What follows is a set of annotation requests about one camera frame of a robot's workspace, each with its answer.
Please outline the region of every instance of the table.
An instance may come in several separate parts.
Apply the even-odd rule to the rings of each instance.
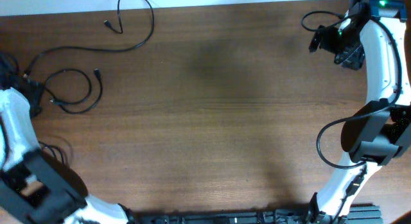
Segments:
[[[363,106],[367,82],[365,68],[342,69],[330,53],[309,54],[313,34],[299,23],[312,10],[344,13],[347,6],[348,0],[325,0],[155,9],[154,35],[135,51],[59,51],[40,59],[31,79],[83,69],[95,88],[92,101],[98,95],[92,71],[99,68],[104,93],[95,109],[79,116],[63,113],[45,94],[43,113],[32,120],[37,136],[67,152],[90,193],[137,212],[308,203],[333,172],[317,155],[317,133]],[[1,49],[26,67],[50,47],[121,48],[149,31],[148,10],[122,11],[123,35],[105,28],[105,19],[117,27],[115,12],[2,17]],[[408,31],[407,59],[410,39]],[[87,84],[67,74],[50,88],[78,99]],[[342,152],[341,127],[322,142],[334,162]],[[380,205],[385,222],[411,210],[410,159],[408,151],[393,160],[355,203]],[[9,222],[1,211],[0,223]]]

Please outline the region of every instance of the wooden table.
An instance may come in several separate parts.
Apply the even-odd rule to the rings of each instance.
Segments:
[[[137,212],[308,203],[333,172],[317,155],[317,133],[363,106],[367,82],[365,68],[344,70],[325,51],[309,54],[313,34],[300,19],[312,10],[344,13],[347,6],[348,0],[329,0],[156,9],[155,33],[138,50],[60,51],[38,62],[33,80],[83,69],[96,88],[92,98],[98,95],[92,71],[99,68],[104,93],[80,116],[63,113],[45,94],[44,111],[33,119],[37,136],[68,152],[90,193]],[[103,25],[109,19],[117,27],[115,12],[2,17],[1,49],[26,67],[50,47],[121,48],[148,33],[148,10],[123,11],[122,18],[125,33],[116,35]],[[87,85],[67,74],[50,88],[76,99]],[[334,162],[340,132],[331,128],[322,142]],[[386,222],[411,210],[410,159],[408,151],[384,167],[355,203],[381,205]],[[11,220],[1,212],[1,223]]]

